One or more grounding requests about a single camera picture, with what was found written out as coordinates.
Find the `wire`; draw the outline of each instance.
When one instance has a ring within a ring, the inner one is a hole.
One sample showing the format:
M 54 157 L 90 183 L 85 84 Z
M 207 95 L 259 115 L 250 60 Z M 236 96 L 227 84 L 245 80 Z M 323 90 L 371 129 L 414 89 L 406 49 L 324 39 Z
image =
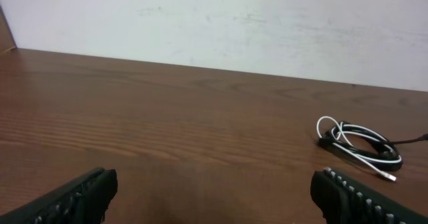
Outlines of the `wire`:
M 321 134 L 320 123 L 324 119 L 333 121 L 336 126 L 324 134 Z M 318 137 L 320 137 L 320 145 L 331 144 L 332 146 L 339 148 L 391 181 L 396 181 L 397 178 L 385 171 L 397 171 L 403 164 L 403 159 L 394 145 L 428 140 L 428 134 L 424 134 L 423 136 L 413 140 L 391 142 L 381 134 L 369 128 L 345 121 L 339 123 L 329 116 L 323 116 L 318 120 L 316 123 L 316 131 L 318 133 Z M 353 134 L 365 139 L 377 151 L 377 154 L 355 148 L 346 137 L 347 134 Z

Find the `white wall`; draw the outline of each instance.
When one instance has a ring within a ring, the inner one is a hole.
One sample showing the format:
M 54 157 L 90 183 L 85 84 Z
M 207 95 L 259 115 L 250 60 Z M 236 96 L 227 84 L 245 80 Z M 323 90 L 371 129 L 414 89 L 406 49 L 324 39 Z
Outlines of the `white wall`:
M 428 91 L 428 0 L 0 0 L 19 47 Z

